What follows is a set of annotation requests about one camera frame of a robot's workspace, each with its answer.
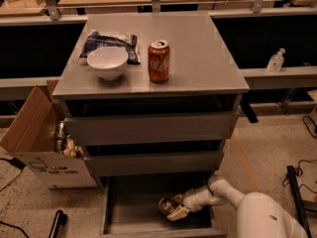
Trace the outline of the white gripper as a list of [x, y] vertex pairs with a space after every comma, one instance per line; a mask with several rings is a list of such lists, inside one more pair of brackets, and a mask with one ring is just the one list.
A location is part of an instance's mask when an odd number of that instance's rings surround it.
[[212, 205], [214, 200], [214, 195], [206, 185], [190, 189], [184, 195], [178, 194], [171, 199], [178, 207], [167, 216], [167, 219], [176, 221], [185, 218], [189, 212], [197, 212], [205, 206]]

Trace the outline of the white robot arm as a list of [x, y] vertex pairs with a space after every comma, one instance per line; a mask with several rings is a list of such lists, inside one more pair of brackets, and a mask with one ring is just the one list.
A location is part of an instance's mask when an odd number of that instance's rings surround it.
[[244, 194], [219, 175], [172, 199], [163, 198], [158, 207], [168, 220], [176, 221], [205, 206], [226, 202], [237, 210], [237, 238], [308, 238], [304, 228], [270, 196], [256, 191]]

